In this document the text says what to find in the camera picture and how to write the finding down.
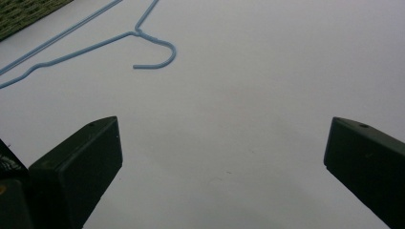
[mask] white table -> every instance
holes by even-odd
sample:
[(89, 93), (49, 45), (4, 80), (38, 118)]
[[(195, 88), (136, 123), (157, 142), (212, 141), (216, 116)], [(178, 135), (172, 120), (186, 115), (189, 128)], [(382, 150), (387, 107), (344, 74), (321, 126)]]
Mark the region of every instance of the white table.
[[(75, 0), (0, 43), (0, 66), (109, 3)], [(124, 31), (125, 0), (1, 80)], [(116, 115), (122, 169), (86, 229), (388, 228), (323, 165), (333, 116), (405, 140), (404, 1), (160, 1), (126, 38), (0, 90), (0, 138), (31, 165)]]

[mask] green carpet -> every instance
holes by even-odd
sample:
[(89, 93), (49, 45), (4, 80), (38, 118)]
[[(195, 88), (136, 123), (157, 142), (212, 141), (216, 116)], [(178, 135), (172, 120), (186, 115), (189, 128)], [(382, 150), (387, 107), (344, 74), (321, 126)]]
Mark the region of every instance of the green carpet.
[(73, 0), (0, 0), (0, 41)]

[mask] white surface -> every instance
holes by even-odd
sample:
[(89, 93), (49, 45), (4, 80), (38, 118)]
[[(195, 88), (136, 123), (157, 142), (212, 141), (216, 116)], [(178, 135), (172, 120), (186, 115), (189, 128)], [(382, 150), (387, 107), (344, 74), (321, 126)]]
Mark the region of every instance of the white surface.
[[(75, 0), (0, 43), (0, 66), (109, 3)], [(126, 0), (33, 63), (129, 31)], [(0, 138), (30, 165), (117, 115), (123, 168), (85, 224), (98, 228), (388, 228), (323, 165), (333, 116), (405, 140), (404, 1), (160, 1), (139, 38), (0, 90)]]

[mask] woven fabric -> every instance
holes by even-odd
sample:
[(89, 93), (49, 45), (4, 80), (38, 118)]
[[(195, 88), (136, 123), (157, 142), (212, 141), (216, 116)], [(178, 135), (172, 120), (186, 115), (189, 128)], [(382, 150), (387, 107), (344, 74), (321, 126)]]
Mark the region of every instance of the woven fabric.
[(73, 0), (0, 0), (0, 41)]

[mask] wire hanger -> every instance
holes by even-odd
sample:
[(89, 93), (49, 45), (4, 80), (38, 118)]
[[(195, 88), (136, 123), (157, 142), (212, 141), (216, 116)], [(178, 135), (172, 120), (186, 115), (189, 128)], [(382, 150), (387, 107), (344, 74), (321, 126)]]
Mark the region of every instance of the wire hanger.
[(84, 54), (86, 52), (96, 50), (98, 48), (101, 48), (101, 47), (103, 47), (105, 45), (116, 42), (116, 41), (118, 41), (118, 40), (120, 40), (120, 39), (122, 39), (124, 37), (127, 37), (127, 36), (138, 36), (138, 37), (141, 37), (141, 38), (143, 38), (145, 40), (148, 40), (148, 41), (150, 41), (150, 42), (152, 42), (154, 44), (167, 47), (172, 51), (172, 54), (170, 55), (170, 57), (167, 60), (163, 61), (162, 63), (152, 64), (152, 65), (134, 65), (133, 66), (134, 69), (159, 69), (159, 68), (163, 68), (163, 67), (167, 66), (176, 57), (176, 47), (173, 44), (171, 44), (170, 42), (159, 40), (156, 37), (153, 37), (153, 36), (150, 36), (150, 35), (146, 34), (145, 32), (143, 32), (140, 29), (140, 26), (142, 25), (142, 23), (145, 21), (145, 19), (148, 17), (148, 15), (150, 14), (152, 9), (156, 6), (156, 4), (158, 2), (159, 2), (159, 0), (154, 0), (152, 2), (152, 4), (149, 6), (149, 8), (146, 10), (146, 12), (143, 14), (143, 16), (139, 19), (139, 21), (135, 25), (135, 30), (134, 31), (127, 31), (127, 32), (125, 32), (123, 34), (120, 34), (120, 35), (117, 35), (117, 36), (112, 37), (110, 39), (107, 39), (105, 41), (99, 42), (97, 44), (94, 44), (94, 45), (92, 45), (90, 47), (87, 47), (87, 48), (84, 48), (82, 50), (72, 52), (70, 54), (67, 54), (67, 55), (64, 55), (62, 57), (56, 58), (56, 59), (51, 60), (49, 62), (42, 62), (42, 63), (39, 63), (39, 64), (35, 64), (32, 67), (30, 67), (25, 73), (23, 73), (21, 76), (16, 77), (16, 78), (14, 78), (14, 79), (12, 79), (12, 80), (10, 80), (8, 82), (0, 84), (0, 89), (6, 88), (6, 87), (8, 87), (8, 86), (10, 86), (10, 85), (12, 85), (12, 84), (14, 84), (16, 82), (19, 82), (19, 81), (23, 80), (28, 75), (30, 75), (30, 73), (32, 73), (33, 71), (35, 71), (37, 69), (50, 67), (50, 66), (53, 66), (55, 64), (61, 63), (63, 61), (75, 58), (75, 57), (80, 56), (80, 55), (82, 55), (82, 54)]

